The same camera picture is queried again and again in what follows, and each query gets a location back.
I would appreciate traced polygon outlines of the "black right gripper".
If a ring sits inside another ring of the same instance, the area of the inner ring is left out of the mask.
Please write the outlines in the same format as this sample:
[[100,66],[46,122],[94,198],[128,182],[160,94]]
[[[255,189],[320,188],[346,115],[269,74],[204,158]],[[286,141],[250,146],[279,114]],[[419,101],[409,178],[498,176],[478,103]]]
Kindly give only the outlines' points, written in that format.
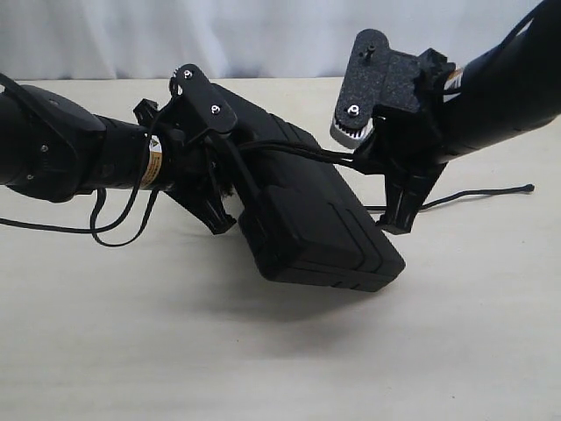
[[386,209],[379,228],[411,232],[446,163],[423,156],[443,138],[439,90],[455,65],[429,48],[418,56],[392,50],[373,100],[373,134],[355,153],[364,175],[384,175]]

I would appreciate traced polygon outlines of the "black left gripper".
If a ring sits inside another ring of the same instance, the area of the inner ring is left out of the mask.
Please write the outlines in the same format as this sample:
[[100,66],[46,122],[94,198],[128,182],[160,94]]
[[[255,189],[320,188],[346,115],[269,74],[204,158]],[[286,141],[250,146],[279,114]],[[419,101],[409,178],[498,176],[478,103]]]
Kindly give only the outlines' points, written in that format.
[[232,216],[222,203],[228,181],[205,140],[205,124],[185,119],[188,112],[179,98],[162,109],[145,98],[133,113],[149,140],[139,187],[165,192],[214,235],[229,231]]

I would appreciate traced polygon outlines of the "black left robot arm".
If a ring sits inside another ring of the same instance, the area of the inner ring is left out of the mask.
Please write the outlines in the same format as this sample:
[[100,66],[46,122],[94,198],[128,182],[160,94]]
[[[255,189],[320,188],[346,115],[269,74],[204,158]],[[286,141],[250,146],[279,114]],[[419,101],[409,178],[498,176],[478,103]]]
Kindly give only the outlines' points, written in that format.
[[221,201],[227,186],[192,126],[167,122],[150,100],[134,113],[137,123],[127,123],[13,83],[1,94],[2,185],[50,203],[99,189],[159,190],[212,233],[227,232],[236,222]]

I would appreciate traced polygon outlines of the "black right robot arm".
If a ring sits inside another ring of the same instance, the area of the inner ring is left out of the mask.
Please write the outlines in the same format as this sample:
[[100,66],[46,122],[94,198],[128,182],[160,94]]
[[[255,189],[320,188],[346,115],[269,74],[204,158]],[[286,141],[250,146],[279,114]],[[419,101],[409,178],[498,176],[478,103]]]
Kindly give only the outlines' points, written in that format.
[[337,103],[364,132],[358,154],[382,174],[380,228],[410,232],[459,157],[539,129],[560,114],[560,4],[542,1],[496,47],[457,67],[435,50],[405,54],[376,30],[359,33]]

